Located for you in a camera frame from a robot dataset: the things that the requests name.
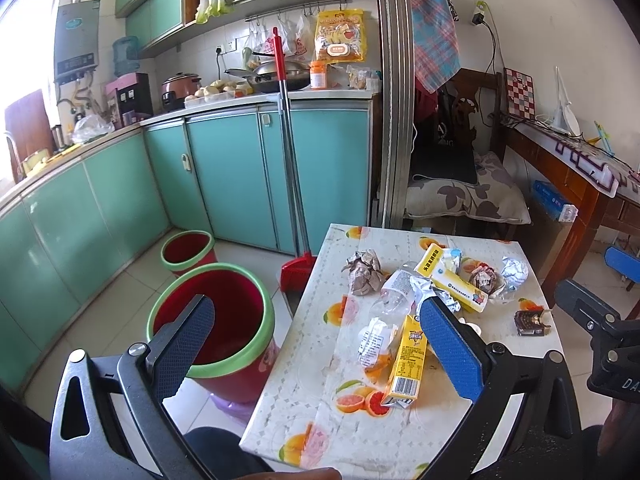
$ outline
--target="red dustpan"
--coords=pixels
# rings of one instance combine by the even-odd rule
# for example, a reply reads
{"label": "red dustpan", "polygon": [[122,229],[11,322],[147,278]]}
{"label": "red dustpan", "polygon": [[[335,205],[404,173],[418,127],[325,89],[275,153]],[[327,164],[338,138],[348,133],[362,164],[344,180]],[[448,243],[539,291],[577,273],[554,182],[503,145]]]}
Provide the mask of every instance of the red dustpan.
{"label": "red dustpan", "polygon": [[[298,164],[296,162],[296,149],[291,133],[291,109],[289,94],[287,93],[287,74],[284,70],[284,54],[282,53],[282,39],[278,35],[278,28],[273,27],[276,70],[278,73],[278,85],[280,87],[280,99],[278,101],[278,113],[280,115],[280,127],[282,129],[282,149],[284,152],[284,167],[287,179],[287,196],[289,198],[289,215],[291,219],[291,232],[293,234],[296,256],[294,260],[282,266],[280,273],[280,289],[283,292],[305,290],[306,284],[314,268],[316,257],[311,255],[309,236],[306,232],[305,211],[302,207],[302,193],[300,191],[300,179],[298,177]],[[300,224],[300,236],[302,238],[302,256],[298,243],[298,224]]]}

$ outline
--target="cabinet handle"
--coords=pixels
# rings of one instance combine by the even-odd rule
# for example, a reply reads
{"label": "cabinet handle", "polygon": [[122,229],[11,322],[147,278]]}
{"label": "cabinet handle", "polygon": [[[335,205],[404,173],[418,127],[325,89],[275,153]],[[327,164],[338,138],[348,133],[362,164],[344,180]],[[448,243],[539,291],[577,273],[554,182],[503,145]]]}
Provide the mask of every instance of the cabinet handle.
{"label": "cabinet handle", "polygon": [[184,166],[184,171],[191,171],[191,161],[189,159],[189,155],[183,153],[181,159],[182,165]]}

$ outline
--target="window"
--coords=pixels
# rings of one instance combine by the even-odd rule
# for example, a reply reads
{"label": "window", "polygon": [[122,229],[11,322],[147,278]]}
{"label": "window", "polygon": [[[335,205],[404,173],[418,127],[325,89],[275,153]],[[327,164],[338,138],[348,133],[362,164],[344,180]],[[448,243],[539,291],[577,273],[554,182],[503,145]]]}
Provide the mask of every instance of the window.
{"label": "window", "polygon": [[[0,132],[5,131],[4,109],[21,97],[42,89],[46,107],[53,79],[55,0],[18,0],[0,21]],[[9,147],[0,138],[0,196],[3,179],[13,185]]]}

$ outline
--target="blue water jug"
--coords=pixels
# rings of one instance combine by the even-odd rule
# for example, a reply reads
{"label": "blue water jug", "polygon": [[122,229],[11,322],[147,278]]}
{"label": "blue water jug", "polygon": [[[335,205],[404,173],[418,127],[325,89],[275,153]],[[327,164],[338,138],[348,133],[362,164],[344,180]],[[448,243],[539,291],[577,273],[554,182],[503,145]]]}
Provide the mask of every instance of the blue water jug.
{"label": "blue water jug", "polygon": [[113,71],[116,77],[135,72],[140,68],[137,36],[125,36],[113,42]]}

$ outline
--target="green rim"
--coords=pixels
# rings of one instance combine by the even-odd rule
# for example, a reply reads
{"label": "green rim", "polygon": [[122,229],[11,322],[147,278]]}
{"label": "green rim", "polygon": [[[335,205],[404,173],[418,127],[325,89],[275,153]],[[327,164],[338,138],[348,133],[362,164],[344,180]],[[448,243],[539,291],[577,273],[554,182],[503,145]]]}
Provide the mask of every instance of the green rim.
{"label": "green rim", "polygon": [[222,361],[218,361],[217,363],[210,363],[207,365],[191,365],[191,368],[189,368],[189,372],[187,373],[187,377],[190,377],[192,379],[210,379],[214,377],[222,377],[224,375],[232,374],[234,372],[237,372],[238,370],[241,370],[242,368],[247,367],[258,357],[260,357],[260,354],[262,354],[262,352],[264,352],[264,349],[267,348],[267,346],[271,342],[271,339],[273,338],[273,330],[275,329],[276,325],[275,313],[273,310],[273,303],[271,303],[271,297],[267,292],[266,287],[260,280],[258,280],[254,273],[249,272],[248,270],[234,264],[207,264],[196,267],[195,269],[183,274],[180,278],[169,285],[167,290],[165,290],[160,298],[158,298],[146,322],[147,341],[151,341],[151,338],[154,335],[154,320],[156,319],[156,315],[158,314],[160,307],[166,301],[169,295],[188,279],[192,278],[193,276],[197,276],[201,272],[207,272],[209,270],[232,270],[233,272],[242,274],[244,277],[249,279],[257,287],[262,298],[262,322],[260,323],[258,332],[254,335],[254,338],[251,339],[251,341],[249,341],[241,351]]}
{"label": "green rim", "polygon": [[[171,262],[168,262],[167,260],[164,259],[164,249],[167,247],[168,244],[173,242],[176,238],[180,238],[185,235],[193,235],[193,234],[207,235],[209,237],[209,241],[207,242],[207,245],[204,247],[203,250],[201,250],[193,258],[190,258],[186,262],[181,262],[179,264],[172,264]],[[162,246],[162,250],[160,251],[160,258],[162,260],[162,264],[171,272],[174,272],[174,271],[181,272],[197,264],[201,259],[204,258],[205,254],[207,254],[212,247],[213,247],[213,236],[211,236],[210,233],[207,233],[206,231],[183,231],[181,233],[178,233],[177,235],[172,236],[164,243],[164,245]]]}

